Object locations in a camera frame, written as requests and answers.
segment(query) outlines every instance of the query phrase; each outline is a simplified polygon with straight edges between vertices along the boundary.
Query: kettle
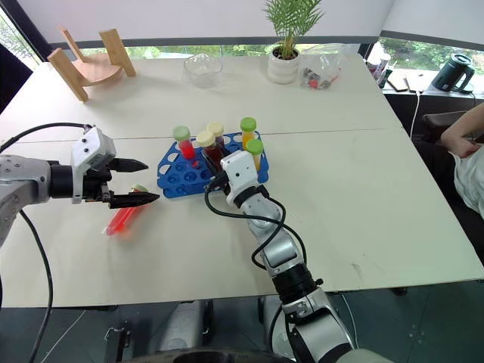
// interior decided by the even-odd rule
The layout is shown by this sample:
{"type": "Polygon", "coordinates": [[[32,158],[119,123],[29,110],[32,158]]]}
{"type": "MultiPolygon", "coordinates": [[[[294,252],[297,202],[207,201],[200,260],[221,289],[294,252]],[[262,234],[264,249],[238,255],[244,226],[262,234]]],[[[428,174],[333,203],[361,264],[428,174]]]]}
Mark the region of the kettle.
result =
{"type": "Polygon", "coordinates": [[[442,91],[462,92],[473,75],[472,60],[464,54],[453,54],[451,55],[451,59],[437,74],[436,78],[433,79],[432,85],[442,91]],[[466,78],[457,87],[456,84],[464,74],[466,78]]]}

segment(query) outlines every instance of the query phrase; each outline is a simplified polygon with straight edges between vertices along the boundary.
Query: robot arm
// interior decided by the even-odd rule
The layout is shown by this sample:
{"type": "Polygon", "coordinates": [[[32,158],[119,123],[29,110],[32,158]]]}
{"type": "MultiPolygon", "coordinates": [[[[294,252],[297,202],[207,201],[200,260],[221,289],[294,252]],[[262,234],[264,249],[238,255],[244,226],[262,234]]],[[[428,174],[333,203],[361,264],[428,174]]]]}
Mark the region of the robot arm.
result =
{"type": "MultiPolygon", "coordinates": [[[[281,220],[281,210],[261,192],[253,157],[236,151],[221,161],[228,178],[227,203],[244,214],[281,220]]],[[[247,220],[249,229],[263,244],[277,228],[273,222],[247,220]]],[[[287,335],[297,361],[389,362],[364,349],[353,350],[352,339],[330,304],[326,293],[314,281],[291,235],[283,228],[260,253],[274,283],[286,317],[287,335]]]]}
{"type": "Polygon", "coordinates": [[[137,160],[117,159],[113,140],[96,127],[73,145],[71,165],[57,161],[0,155],[0,247],[17,213],[29,204],[45,203],[50,197],[109,203],[110,208],[140,206],[160,197],[136,192],[115,195],[109,190],[111,171],[147,169],[137,160]]]}

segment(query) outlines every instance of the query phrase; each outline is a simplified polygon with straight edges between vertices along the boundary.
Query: person's arm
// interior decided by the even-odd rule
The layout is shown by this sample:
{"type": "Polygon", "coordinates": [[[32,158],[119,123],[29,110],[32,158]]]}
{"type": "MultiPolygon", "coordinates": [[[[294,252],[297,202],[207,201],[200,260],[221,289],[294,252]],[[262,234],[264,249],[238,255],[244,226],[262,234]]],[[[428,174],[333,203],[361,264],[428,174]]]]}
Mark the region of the person's arm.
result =
{"type": "Polygon", "coordinates": [[[484,104],[474,107],[462,115],[446,129],[440,141],[447,149],[459,157],[468,157],[479,150],[479,146],[466,140],[465,135],[484,130],[484,104]]]}

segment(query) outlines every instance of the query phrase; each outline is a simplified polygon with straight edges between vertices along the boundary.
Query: white cap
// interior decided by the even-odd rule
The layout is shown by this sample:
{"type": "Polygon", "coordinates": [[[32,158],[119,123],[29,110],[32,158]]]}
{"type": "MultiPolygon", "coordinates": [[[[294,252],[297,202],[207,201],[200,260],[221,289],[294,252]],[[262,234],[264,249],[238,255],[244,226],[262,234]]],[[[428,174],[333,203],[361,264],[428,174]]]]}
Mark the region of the white cap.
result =
{"type": "Polygon", "coordinates": [[[215,142],[215,136],[214,136],[213,132],[211,132],[211,131],[205,130],[205,131],[200,132],[197,135],[197,143],[201,147],[210,146],[214,142],[215,142]]]}
{"type": "Polygon", "coordinates": [[[216,138],[224,135],[224,126],[221,123],[209,123],[206,129],[213,132],[216,138]]]}

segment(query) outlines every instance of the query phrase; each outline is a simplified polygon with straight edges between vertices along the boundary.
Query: palm leaves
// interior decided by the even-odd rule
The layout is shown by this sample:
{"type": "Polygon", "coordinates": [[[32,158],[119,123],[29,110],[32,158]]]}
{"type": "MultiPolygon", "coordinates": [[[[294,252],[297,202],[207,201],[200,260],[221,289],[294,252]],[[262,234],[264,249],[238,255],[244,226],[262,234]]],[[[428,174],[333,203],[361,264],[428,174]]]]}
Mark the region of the palm leaves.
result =
{"type": "Polygon", "coordinates": [[[318,8],[321,0],[267,0],[264,11],[274,24],[281,41],[283,59],[293,56],[296,38],[306,34],[324,15],[318,8]]]}

